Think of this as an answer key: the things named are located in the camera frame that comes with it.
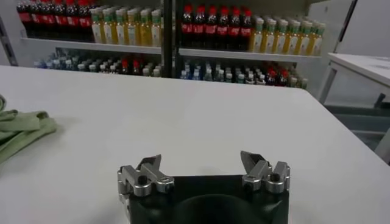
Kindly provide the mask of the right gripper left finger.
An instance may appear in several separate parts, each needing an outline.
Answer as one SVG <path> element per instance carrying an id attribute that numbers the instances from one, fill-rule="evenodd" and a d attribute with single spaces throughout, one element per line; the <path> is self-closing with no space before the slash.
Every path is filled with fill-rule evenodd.
<path id="1" fill-rule="evenodd" d="M 159 193 L 168 194 L 174 188 L 174 177 L 160 171 L 161 154 L 146 157 L 139 165 L 121 166 L 117 171 L 119 200 L 124 207 L 130 209 L 130 197 L 147 197 L 153 187 Z"/>

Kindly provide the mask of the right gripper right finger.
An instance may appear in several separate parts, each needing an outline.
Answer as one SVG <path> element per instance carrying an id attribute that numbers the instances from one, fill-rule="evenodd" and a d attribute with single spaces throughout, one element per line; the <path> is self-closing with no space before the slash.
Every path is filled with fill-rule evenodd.
<path id="1" fill-rule="evenodd" d="M 265 188 L 272 194 L 281 194 L 290 189 L 291 169 L 286 162 L 278 161 L 275 166 L 260 154 L 240 152 L 246 174 L 242 176 L 242 185 L 256 192 Z"/>

